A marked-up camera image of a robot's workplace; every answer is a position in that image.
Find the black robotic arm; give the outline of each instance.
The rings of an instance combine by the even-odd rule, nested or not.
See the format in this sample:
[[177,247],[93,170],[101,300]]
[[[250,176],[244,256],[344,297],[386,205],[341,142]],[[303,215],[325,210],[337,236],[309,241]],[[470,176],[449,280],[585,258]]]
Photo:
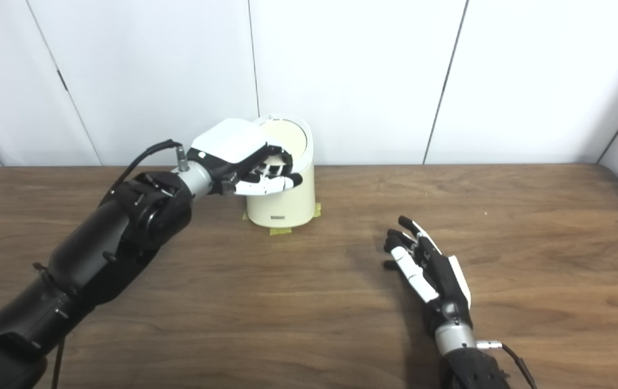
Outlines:
[[[167,148],[177,150],[177,169],[125,180],[143,158]],[[284,165],[264,165],[272,155]],[[49,266],[35,264],[39,277],[0,309],[0,388],[34,387],[46,370],[46,355],[97,305],[124,291],[188,225],[194,201],[207,194],[281,192],[301,180],[282,145],[244,120],[223,121],[188,153],[171,140],[148,148],[54,250]]]

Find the cable connector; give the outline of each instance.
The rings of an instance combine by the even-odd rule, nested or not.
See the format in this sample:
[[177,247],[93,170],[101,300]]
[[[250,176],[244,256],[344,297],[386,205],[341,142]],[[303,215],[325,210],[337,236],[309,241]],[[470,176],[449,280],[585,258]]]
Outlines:
[[477,340],[477,348],[480,350],[491,350],[493,348],[503,348],[503,343],[498,340]]

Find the wall seam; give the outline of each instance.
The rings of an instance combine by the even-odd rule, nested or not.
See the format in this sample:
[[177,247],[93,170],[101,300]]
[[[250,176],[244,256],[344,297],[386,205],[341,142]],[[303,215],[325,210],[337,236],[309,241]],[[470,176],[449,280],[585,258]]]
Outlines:
[[431,124],[431,131],[429,131],[429,138],[427,141],[427,148],[424,151],[424,158],[422,160],[422,165],[427,163],[427,155],[429,154],[429,148],[431,146],[431,140],[434,136],[434,130],[436,128],[436,121],[438,119],[438,114],[441,109],[441,102],[443,101],[443,96],[446,92],[446,86],[448,84],[448,77],[450,76],[450,68],[453,66],[453,60],[455,58],[455,50],[457,49],[457,42],[460,40],[460,32],[462,31],[462,24],[465,22],[465,15],[467,14],[467,5],[470,3],[470,0],[465,0],[465,7],[462,8],[462,16],[460,17],[460,25],[457,27],[457,34],[455,35],[455,43],[453,44],[453,50],[450,52],[450,60],[448,62],[448,69],[446,70],[446,76],[443,79],[443,86],[441,87],[441,95],[439,96],[439,102],[436,106],[436,113],[434,114],[434,121]]

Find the white robotic hand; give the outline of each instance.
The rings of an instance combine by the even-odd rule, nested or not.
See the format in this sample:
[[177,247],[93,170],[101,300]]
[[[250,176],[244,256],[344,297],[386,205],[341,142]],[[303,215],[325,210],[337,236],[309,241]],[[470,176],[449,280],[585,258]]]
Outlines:
[[[189,165],[197,163],[207,170],[209,193],[262,196],[302,182],[282,144],[242,119],[227,119],[206,131],[193,141],[185,157]],[[269,157],[277,157],[277,165],[266,164]]]

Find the white finger segment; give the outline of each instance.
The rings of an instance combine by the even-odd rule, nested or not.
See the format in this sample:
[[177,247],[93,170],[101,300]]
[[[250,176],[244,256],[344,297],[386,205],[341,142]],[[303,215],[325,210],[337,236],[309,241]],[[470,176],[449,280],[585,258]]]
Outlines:
[[240,196],[264,196],[271,193],[278,193],[294,188],[293,180],[287,177],[261,177],[260,182],[238,182],[235,187],[235,194]]
[[410,253],[402,247],[398,246],[390,251],[390,255],[395,259],[400,271],[405,275],[407,281],[412,285],[418,295],[425,303],[437,298],[439,294],[431,286],[422,275],[423,269],[417,266]]

